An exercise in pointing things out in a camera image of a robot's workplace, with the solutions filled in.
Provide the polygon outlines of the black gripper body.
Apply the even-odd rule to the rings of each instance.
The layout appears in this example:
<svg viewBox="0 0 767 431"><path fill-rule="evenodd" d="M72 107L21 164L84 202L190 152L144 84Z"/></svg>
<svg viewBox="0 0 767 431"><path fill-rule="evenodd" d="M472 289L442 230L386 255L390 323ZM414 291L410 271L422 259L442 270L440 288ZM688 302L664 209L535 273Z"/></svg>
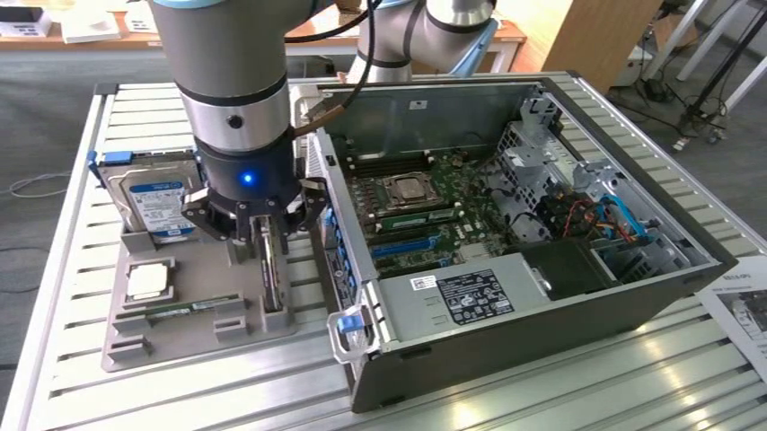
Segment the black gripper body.
<svg viewBox="0 0 767 431"><path fill-rule="evenodd" d="M195 137L210 199L220 209L235 213L246 204L256 216L286 210L302 191L291 138L286 132L259 149L231 152Z"/></svg>

